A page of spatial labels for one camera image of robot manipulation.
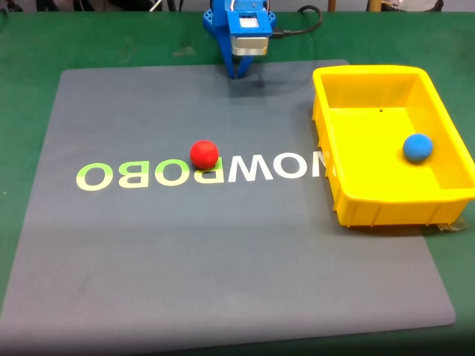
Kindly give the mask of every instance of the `yellow plastic bin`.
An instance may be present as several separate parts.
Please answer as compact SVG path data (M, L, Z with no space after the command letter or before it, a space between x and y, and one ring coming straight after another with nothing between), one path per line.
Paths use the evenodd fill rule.
M313 81L318 146L342 225L451 224L475 198L474 161L422 69L323 67ZM402 151L415 133L433 141L422 164Z

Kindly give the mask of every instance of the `red ball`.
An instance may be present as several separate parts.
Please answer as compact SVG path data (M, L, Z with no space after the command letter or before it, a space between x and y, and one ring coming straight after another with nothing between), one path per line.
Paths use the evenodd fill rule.
M191 162L196 168L201 170L213 168L218 157L217 147L211 141L198 141L190 150Z

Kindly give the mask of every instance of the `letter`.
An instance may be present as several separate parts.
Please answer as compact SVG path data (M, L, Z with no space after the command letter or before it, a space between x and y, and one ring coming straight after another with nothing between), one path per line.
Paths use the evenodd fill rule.
M86 174L89 170L93 168L99 168L104 171L104 179L101 183L96 185L90 185L86 182ZM78 187L80 187L84 191L99 191L105 187L107 187L112 182L112 168L106 165L105 163L91 163L90 165L86 165L85 167L81 168L76 177L76 183Z
M320 151L314 151L313 152L313 164L312 164L312 177L319 177L320 176L320 163L318 162L318 160L320 160L320 162L322 162L324 167L325 167L324 154L321 153Z
M140 167L138 172L129 172L128 168L132 165ZM120 165L119 173L123 175L119 179L119 185L122 188L147 188L148 187L148 161L126 162ZM131 183L130 178L139 178L139 182Z
M205 178L203 177L203 173L205 172L215 172L216 177ZM194 179L198 183L203 183L203 184L224 183L223 160L221 159L221 157L217 159L216 166L214 166L213 168L207 169L205 171L195 171Z
M244 174L244 178L248 182L254 182L255 181L255 175L258 170L258 165L261 166L261 170L264 173L264 178L267 180L274 179L270 173L270 170L267 168L266 161L264 161L264 158L260 154L255 154L252 156L252 162L251 162L251 169L250 171L247 170L246 165L244 164L243 157L241 156L233 156L232 161L231 161L231 169L229 170L229 178L228 182L233 183L236 182L236 174L238 172L238 165L240 169L242 170Z
M181 168L181 175L176 180L168 180L163 176L163 171L167 165L179 165ZM189 166L182 161L181 159L167 159L166 161L161 162L157 169L155 169L155 178L157 178L158 183L166 185L168 187L174 187L176 185L183 184L186 182L190 176Z
M287 173L282 168L282 159L284 158L293 158L298 163L298 170L295 173ZM302 177L307 172L307 162L305 159L299 154L293 154L291 152L286 152L285 154L279 154L274 159L274 171L279 176L283 178L295 179Z

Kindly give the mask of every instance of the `ball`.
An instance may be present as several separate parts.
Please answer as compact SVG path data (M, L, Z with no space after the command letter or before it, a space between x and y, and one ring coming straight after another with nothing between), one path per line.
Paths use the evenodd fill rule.
M415 133L406 138L402 150L407 160L421 163L432 154L432 140L423 133Z
M192 145L190 159L193 165L201 170L211 169L216 165L219 152L216 145L207 140L198 141Z

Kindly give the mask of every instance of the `green table surface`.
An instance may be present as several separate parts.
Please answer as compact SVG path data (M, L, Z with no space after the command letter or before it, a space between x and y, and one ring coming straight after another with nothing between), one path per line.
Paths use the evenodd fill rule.
M0 305L61 72L222 63L201 17L125 12L10 16L0 32ZM475 13L325 13L324 18L311 35L272 40L259 62L346 59L351 64L422 67L475 156ZM298 29L315 19L315 14L279 13L278 25ZM431 353L468 352L468 338L475 331L475 204L468 205L463 217L470 224L464 231L424 229L456 310L453 326L178 353L407 355L422 347Z

